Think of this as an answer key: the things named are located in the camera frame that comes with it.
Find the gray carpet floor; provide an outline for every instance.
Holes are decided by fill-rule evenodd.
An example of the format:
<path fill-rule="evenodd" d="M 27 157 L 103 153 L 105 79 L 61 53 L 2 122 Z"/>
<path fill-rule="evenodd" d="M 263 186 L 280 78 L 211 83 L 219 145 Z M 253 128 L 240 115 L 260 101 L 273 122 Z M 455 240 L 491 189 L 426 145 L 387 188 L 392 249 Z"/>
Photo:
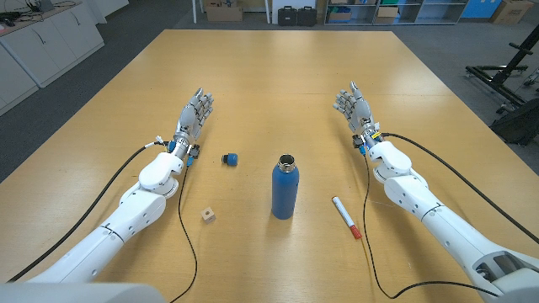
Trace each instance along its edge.
<path fill-rule="evenodd" d="M 21 104 L 0 116 L 0 181 L 28 158 L 55 131 L 84 106 L 110 79 L 126 66 L 164 29 L 284 29 L 266 24 L 264 13 L 246 13 L 242 23 L 209 23 L 198 12 L 192 23 L 191 2 L 187 0 L 131 0 L 99 24 L 105 47 L 71 71 L 40 89 Z M 504 101 L 477 79 L 465 77 L 466 65 L 504 65 L 519 44 L 539 24 L 539 5 L 516 25 L 460 23 L 437 26 L 323 26 L 307 30 L 391 30 L 486 124 L 499 116 L 495 110 Z M 539 53 L 539 45 L 534 48 Z M 517 89 L 524 78 L 539 66 L 539 54 L 523 64 L 530 70 L 512 77 L 507 85 Z M 521 88 L 518 94 L 539 98 L 535 88 Z M 539 138 L 529 146 L 509 145 L 539 174 Z"/>

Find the white marker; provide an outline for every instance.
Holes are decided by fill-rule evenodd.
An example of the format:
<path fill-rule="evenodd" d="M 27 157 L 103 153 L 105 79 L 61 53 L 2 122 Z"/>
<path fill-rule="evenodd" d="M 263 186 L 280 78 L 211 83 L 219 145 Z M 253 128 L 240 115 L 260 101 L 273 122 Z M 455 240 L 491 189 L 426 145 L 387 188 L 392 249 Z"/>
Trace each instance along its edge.
<path fill-rule="evenodd" d="M 344 221 L 352 231 L 352 235 L 354 235 L 354 238 L 361 239 L 362 235 L 360 231 L 355 227 L 354 222 L 352 221 L 352 218 L 350 218 L 350 215 L 348 215 L 348 212 L 344 208 L 343 204 L 340 202 L 339 197 L 333 197 L 332 201 L 335 203 L 335 206 L 337 206 L 337 210 L 339 210 L 339 213 L 343 216 Z"/>

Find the blue water bottle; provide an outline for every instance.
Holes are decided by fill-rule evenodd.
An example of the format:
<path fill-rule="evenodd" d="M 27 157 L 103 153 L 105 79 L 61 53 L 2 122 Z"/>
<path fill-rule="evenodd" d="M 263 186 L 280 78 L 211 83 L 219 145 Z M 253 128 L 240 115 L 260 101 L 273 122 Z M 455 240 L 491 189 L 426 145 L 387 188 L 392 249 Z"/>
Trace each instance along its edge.
<path fill-rule="evenodd" d="M 271 212 L 277 219 L 286 220 L 294 214 L 300 171 L 294 157 L 282 155 L 273 169 Z"/>

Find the bottle cap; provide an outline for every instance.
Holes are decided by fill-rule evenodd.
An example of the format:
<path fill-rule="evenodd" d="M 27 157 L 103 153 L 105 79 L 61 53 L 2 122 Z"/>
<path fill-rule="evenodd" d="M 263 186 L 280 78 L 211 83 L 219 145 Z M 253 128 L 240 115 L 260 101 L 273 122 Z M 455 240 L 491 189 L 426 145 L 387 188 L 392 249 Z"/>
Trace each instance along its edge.
<path fill-rule="evenodd" d="M 221 161 L 229 166 L 236 166 L 237 165 L 237 154 L 235 153 L 229 153 L 227 155 L 223 155 L 221 158 Z"/>
<path fill-rule="evenodd" d="M 354 235 L 355 240 L 361 239 L 362 235 L 360 233 L 360 230 L 357 229 L 357 227 L 351 226 L 350 230 L 352 231 L 352 235 Z"/>

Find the white robotic arm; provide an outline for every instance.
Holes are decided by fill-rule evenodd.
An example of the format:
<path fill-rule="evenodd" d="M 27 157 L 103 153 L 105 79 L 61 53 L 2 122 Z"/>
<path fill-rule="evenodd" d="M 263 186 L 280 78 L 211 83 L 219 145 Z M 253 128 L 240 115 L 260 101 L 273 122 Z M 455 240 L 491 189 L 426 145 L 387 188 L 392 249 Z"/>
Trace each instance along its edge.
<path fill-rule="evenodd" d="M 439 201 L 412 162 L 391 142 L 384 141 L 369 104 L 355 84 L 353 94 L 341 90 L 334 108 L 344 114 L 374 167 L 387 197 L 417 217 L 458 262 L 485 302 L 535 302 L 539 297 L 539 260 L 491 242 Z"/>
<path fill-rule="evenodd" d="M 169 152 L 161 152 L 142 169 L 139 181 L 120 199 L 120 205 L 94 231 L 42 274 L 30 279 L 35 283 L 84 283 L 92 281 L 122 248 L 164 212 L 166 199 L 178 190 L 172 177 L 184 167 L 182 159 L 200 135 L 200 129 L 213 108 L 213 97 L 200 88 L 179 117 Z"/>

